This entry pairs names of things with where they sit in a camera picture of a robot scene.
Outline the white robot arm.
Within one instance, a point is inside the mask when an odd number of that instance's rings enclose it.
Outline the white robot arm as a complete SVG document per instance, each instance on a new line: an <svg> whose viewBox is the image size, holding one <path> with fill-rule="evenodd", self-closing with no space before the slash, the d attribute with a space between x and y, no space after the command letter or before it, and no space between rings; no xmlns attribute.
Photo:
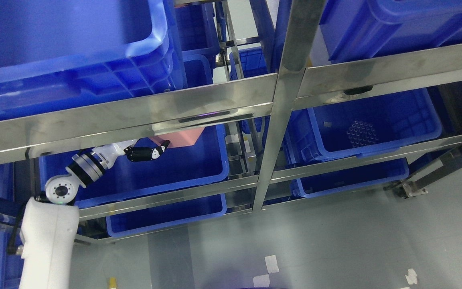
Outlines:
<svg viewBox="0 0 462 289"><path fill-rule="evenodd" d="M20 237L24 260L20 289L67 289L79 208L69 205L79 187L86 188L107 171L91 153L73 157L66 174L48 179L46 202L30 198L24 208Z"/></svg>

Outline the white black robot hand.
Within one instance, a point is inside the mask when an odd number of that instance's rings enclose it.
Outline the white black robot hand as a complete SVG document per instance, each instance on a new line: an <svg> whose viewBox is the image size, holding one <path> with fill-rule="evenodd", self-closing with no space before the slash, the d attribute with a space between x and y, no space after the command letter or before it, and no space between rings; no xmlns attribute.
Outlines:
<svg viewBox="0 0 462 289"><path fill-rule="evenodd" d="M98 146L91 150L89 156L95 159L95 163L104 169L110 169L121 156L125 156L131 162L145 162L159 159L169 147L170 141L165 140L155 147L136 147L137 139Z"/></svg>

